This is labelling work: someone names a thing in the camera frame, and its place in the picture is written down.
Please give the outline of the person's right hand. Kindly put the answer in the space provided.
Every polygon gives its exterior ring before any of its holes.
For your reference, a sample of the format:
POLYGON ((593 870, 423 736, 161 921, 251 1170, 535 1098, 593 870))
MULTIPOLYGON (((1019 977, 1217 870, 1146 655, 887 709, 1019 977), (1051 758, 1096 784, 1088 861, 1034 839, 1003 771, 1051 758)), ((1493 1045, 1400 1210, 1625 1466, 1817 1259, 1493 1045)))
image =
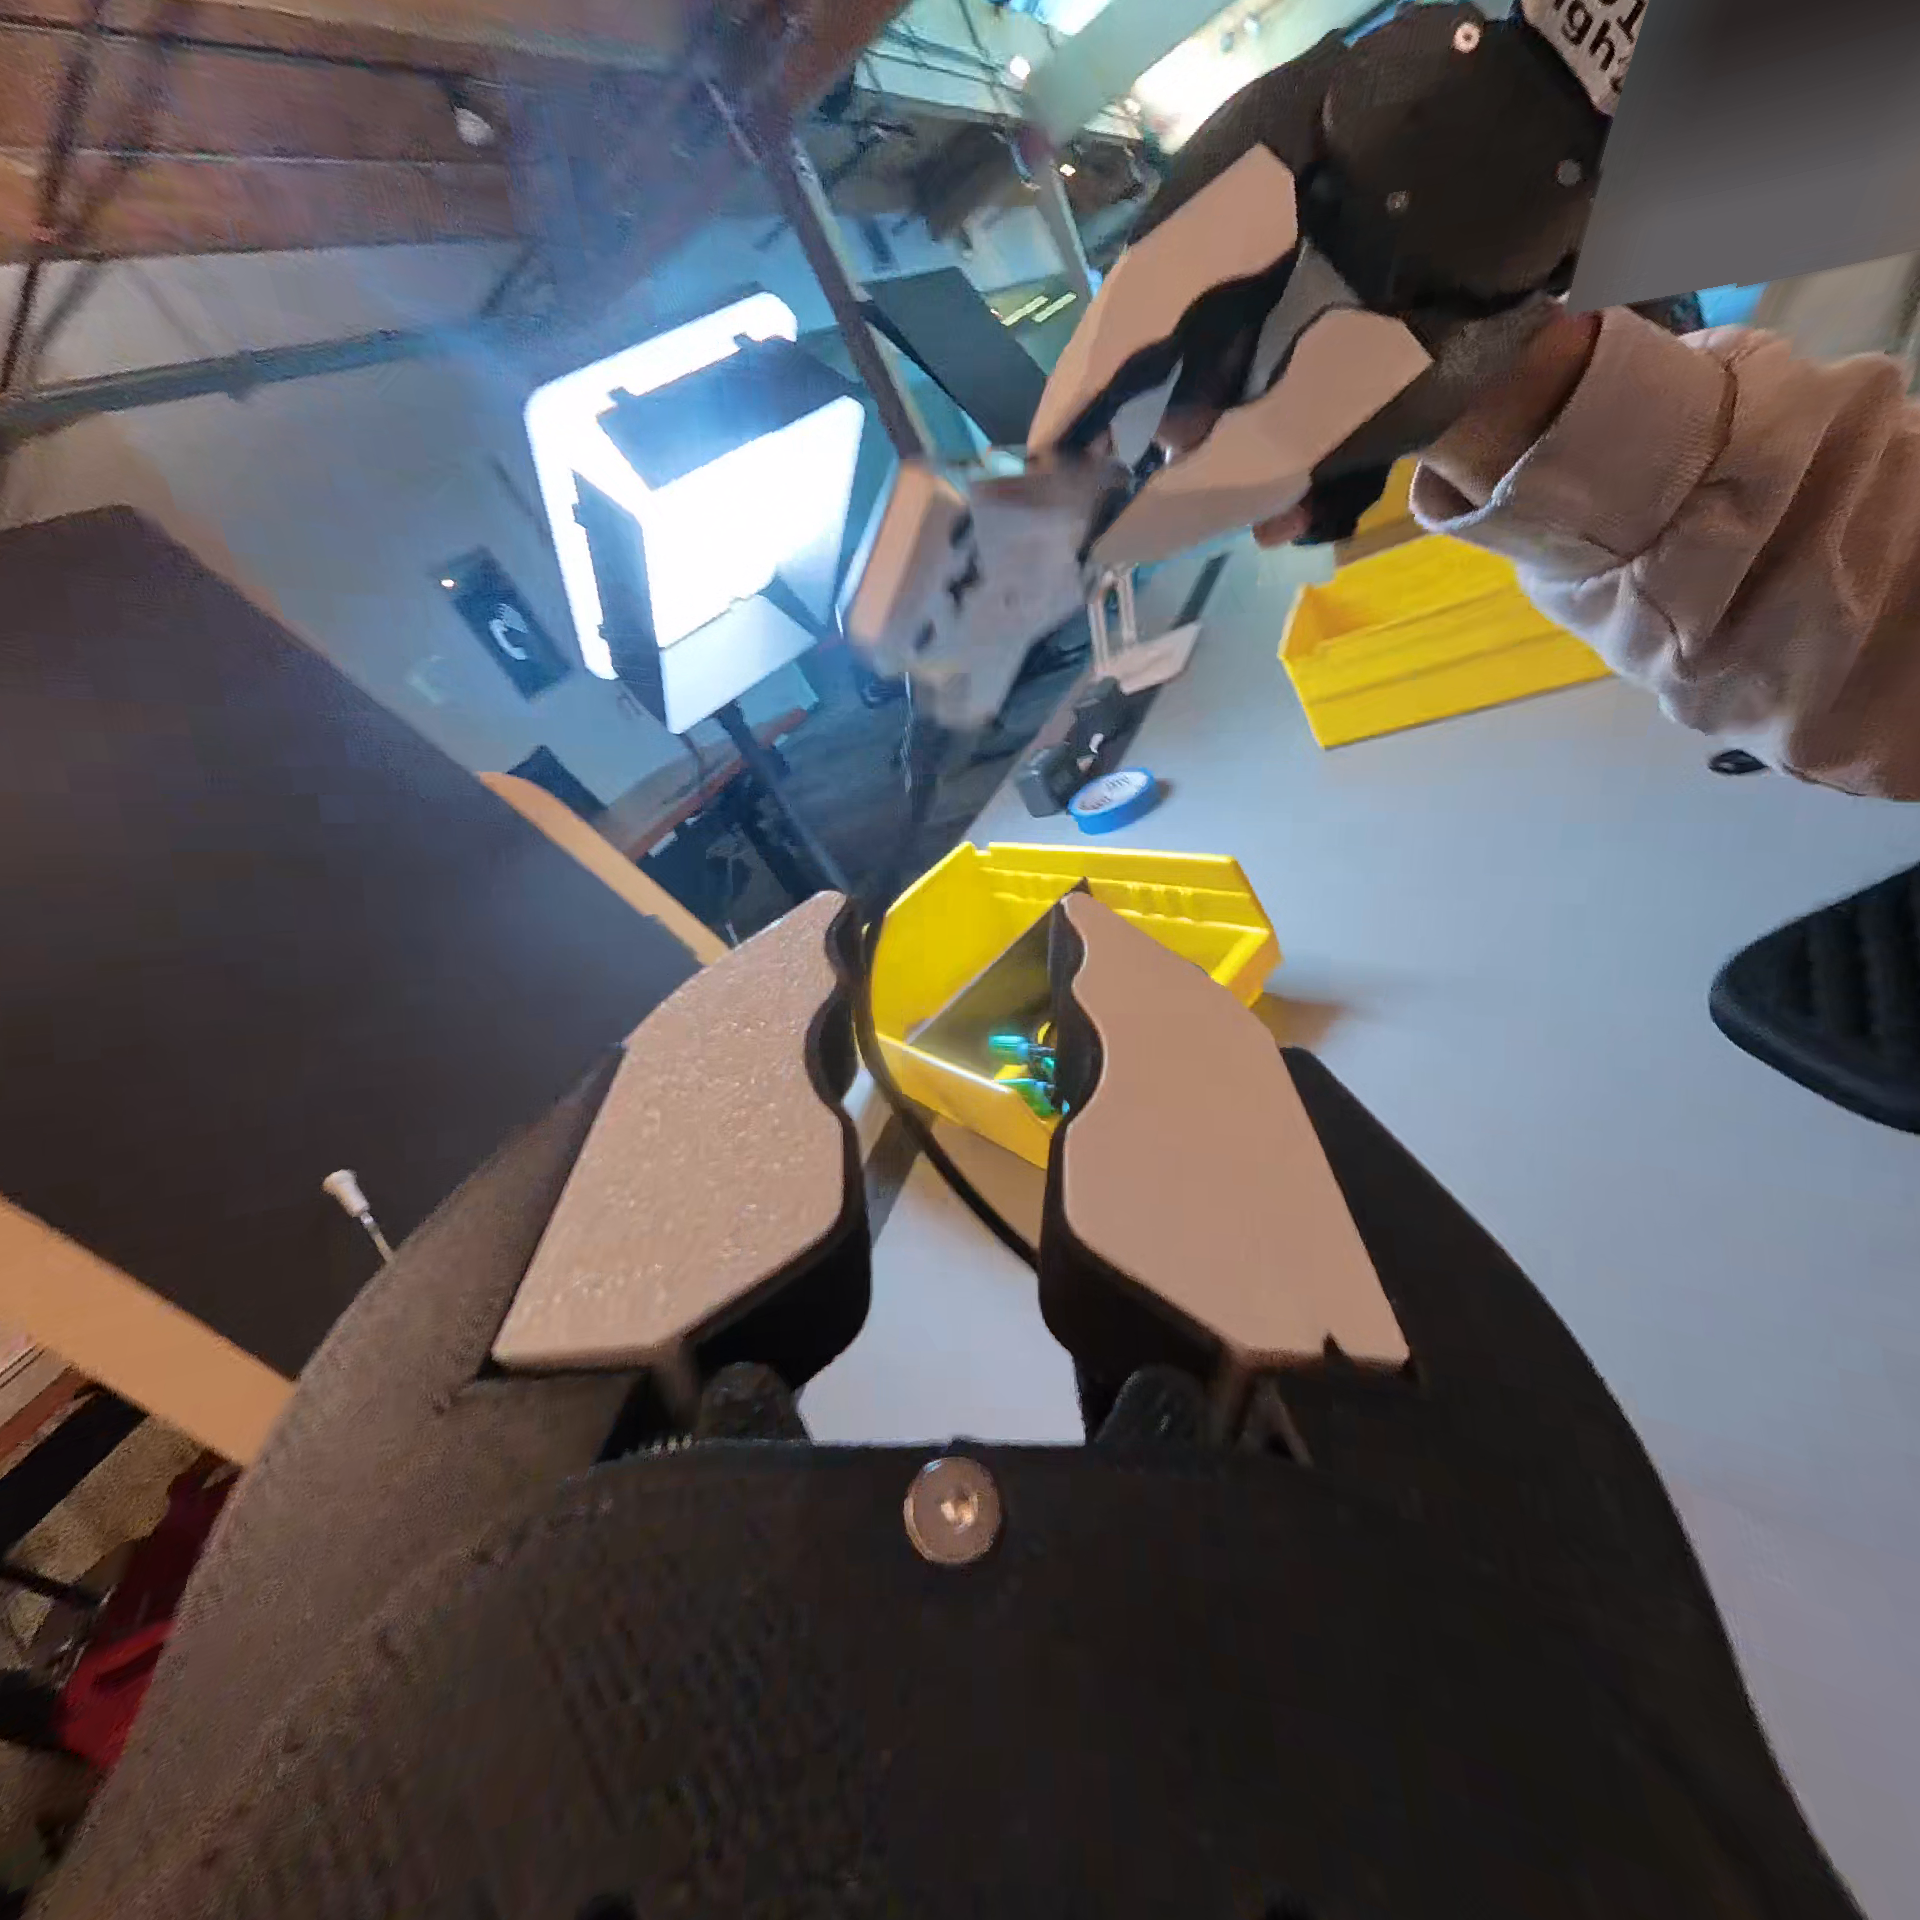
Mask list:
POLYGON ((1438 358, 1400 394, 1358 424, 1314 467, 1312 489, 1254 525, 1259 545, 1334 538, 1331 498, 1358 473, 1417 458, 1470 509, 1566 408, 1600 336, 1600 312, 1539 296, 1474 319, 1446 338, 1438 358))

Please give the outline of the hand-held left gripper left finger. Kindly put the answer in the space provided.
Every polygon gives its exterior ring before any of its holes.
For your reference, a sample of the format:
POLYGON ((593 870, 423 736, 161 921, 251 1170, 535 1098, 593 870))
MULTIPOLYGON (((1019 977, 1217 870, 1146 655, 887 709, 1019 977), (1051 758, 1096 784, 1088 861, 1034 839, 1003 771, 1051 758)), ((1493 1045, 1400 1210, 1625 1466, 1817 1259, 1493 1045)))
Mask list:
POLYGON ((493 1335, 503 1376, 642 1373, 695 1402, 730 1363, 798 1394, 873 1302, 850 899, 816 893, 624 1040, 493 1335))

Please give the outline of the red bag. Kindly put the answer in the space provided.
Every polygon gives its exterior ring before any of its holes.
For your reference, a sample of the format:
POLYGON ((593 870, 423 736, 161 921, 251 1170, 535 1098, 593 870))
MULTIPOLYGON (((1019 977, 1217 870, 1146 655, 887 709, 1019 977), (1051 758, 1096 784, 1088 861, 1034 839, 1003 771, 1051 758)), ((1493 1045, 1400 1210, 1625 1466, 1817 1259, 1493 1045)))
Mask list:
POLYGON ((184 1586, 238 1481, 233 1465, 199 1463, 167 1488, 96 1613, 54 1699, 54 1747, 107 1773, 123 1755, 168 1638, 184 1586))

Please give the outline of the black bin divider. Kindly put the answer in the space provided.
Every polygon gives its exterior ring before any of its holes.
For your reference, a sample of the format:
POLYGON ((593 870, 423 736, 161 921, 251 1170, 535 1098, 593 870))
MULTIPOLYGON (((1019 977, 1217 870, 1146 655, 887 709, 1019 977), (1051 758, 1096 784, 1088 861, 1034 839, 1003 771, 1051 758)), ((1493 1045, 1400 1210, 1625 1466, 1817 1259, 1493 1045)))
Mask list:
POLYGON ((906 1045, 937 1064, 991 1080, 994 1062, 987 1035, 1001 1029, 1030 1029, 1054 1022, 1048 975, 1048 931, 1054 906, 1042 911, 927 1019, 919 1022, 906 1045))

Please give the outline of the black mesh cushion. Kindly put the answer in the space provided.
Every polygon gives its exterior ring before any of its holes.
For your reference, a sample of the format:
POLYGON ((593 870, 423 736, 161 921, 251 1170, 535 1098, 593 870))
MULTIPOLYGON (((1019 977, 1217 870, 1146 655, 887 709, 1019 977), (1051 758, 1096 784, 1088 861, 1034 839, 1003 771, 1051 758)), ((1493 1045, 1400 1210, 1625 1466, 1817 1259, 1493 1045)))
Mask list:
POLYGON ((1918 869, 1771 929, 1710 989, 1728 1041, 1845 1112, 1918 1133, 1918 869))

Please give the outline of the small dark grey device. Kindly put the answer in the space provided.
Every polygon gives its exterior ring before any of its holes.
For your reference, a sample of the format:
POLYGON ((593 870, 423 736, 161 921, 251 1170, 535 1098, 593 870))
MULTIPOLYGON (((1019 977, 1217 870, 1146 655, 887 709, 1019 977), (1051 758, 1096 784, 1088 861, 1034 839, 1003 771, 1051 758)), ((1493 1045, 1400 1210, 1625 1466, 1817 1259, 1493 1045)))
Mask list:
POLYGON ((1014 791, 1027 816, 1065 814, 1096 776, 1111 771, 1135 730, 1138 696, 1115 679, 1083 679, 1027 739, 1014 791))

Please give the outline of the black logo sign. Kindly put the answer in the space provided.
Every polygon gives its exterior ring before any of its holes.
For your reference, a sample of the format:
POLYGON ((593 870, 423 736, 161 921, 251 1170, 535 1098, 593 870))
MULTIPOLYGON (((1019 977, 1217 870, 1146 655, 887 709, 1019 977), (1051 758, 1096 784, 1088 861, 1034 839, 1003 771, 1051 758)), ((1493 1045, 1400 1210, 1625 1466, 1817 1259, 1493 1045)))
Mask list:
POLYGON ((571 658, 483 545, 439 567, 437 581, 450 613, 522 701, 541 699, 571 675, 571 658))

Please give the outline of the black adapter hub with cable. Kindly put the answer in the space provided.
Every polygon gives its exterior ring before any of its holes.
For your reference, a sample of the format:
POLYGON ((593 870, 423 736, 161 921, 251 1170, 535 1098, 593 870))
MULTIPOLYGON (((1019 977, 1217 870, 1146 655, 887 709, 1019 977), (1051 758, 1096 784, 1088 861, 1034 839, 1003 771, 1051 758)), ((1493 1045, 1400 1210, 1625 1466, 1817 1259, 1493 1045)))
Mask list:
POLYGON ((875 1017, 883 922, 913 878, 917 847, 955 761, 970 754, 1033 648, 1090 597, 1090 523, 1105 491, 1096 465, 984 471, 962 478, 903 462, 848 576, 843 632, 875 673, 901 680, 903 825, 855 906, 850 997, 856 1055, 889 1120, 945 1191, 1026 1267, 1039 1251, 939 1145, 901 1089, 875 1017))

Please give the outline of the person's right forearm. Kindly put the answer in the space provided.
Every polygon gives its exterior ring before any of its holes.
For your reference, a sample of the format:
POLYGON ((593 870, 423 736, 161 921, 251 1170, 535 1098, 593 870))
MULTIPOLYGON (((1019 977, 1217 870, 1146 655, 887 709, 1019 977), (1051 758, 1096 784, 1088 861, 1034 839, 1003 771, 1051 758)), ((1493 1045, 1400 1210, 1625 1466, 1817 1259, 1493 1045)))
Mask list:
POLYGON ((1915 802, 1918 406, 1893 357, 1673 336, 1608 305, 1566 408, 1485 505, 1421 463, 1407 502, 1509 560, 1680 727, 1915 802))

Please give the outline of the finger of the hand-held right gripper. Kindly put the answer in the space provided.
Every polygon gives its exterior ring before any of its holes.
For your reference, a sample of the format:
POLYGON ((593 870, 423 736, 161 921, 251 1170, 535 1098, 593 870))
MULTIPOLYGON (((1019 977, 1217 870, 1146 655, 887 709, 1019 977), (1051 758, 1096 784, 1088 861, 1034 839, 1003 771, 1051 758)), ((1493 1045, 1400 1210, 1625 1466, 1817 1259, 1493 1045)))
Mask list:
POLYGON ((1090 569, 1151 567, 1295 507, 1314 471, 1429 367, 1398 319, 1331 305, 1295 338, 1285 369, 1170 458, 1090 542, 1090 569))
POLYGON ((1120 254, 1047 376, 1024 453, 1088 449, 1126 406, 1170 393, 1176 374, 1234 367, 1301 240, 1295 173, 1254 144, 1120 254))

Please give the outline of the studio light panel on stand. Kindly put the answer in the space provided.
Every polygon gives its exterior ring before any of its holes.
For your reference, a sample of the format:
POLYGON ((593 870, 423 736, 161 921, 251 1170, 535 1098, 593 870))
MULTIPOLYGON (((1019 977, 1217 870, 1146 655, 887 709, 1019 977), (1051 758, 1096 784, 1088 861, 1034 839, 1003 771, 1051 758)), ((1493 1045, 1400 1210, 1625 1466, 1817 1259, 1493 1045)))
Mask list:
POLYGON ((717 725, 786 827, 798 896, 850 893, 744 701, 830 634, 856 384, 751 290, 549 376, 521 424, 582 665, 675 739, 717 725))

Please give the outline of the yellow plastic bin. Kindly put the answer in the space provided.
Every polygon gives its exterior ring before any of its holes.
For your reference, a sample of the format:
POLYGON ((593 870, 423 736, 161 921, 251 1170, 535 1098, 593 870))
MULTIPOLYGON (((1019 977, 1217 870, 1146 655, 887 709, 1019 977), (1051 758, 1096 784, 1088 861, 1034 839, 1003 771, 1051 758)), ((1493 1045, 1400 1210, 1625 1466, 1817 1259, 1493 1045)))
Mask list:
POLYGON ((1409 478, 1413 462, 1394 465, 1334 547, 1331 576, 1303 584, 1287 613, 1277 661, 1321 749, 1610 673, 1526 599, 1509 560, 1429 535, 1407 507, 1409 478))
POLYGON ((925 1112, 1033 1167, 1047 1163, 1055 1123, 998 1093, 994 1078, 949 1070, 906 1038, 1042 906, 1074 890, 1206 971, 1242 1005, 1261 998, 1279 965, 1279 941, 1254 889, 1223 855, 965 842, 917 878, 887 911, 870 971, 881 1059, 925 1112))

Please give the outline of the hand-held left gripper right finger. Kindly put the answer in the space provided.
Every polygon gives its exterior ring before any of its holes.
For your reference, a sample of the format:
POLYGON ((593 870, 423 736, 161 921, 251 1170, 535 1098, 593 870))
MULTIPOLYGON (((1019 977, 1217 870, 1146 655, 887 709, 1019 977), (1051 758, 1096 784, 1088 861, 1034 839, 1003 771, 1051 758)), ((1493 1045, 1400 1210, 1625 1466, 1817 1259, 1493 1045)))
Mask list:
POLYGON ((1143 1373, 1202 1423, 1293 1377, 1413 1382, 1413 1347, 1282 1045, 1208 971, 1070 890, 1047 926, 1039 1311, 1085 1423, 1143 1373))

